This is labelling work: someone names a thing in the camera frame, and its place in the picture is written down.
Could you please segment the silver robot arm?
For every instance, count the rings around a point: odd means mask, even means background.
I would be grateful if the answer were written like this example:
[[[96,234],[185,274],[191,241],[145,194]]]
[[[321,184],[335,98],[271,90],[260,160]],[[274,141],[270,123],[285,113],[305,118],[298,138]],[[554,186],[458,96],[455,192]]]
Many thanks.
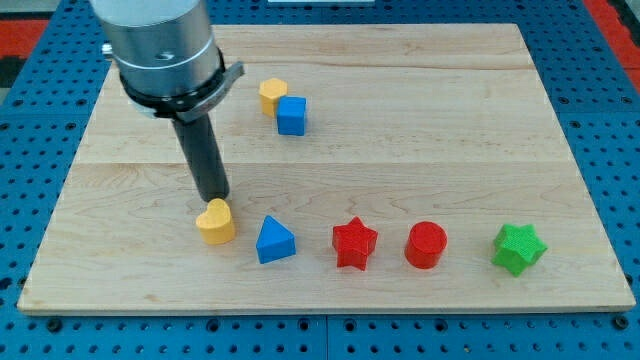
[[[244,74],[227,66],[204,0],[91,0],[127,95],[152,117],[205,116]]]

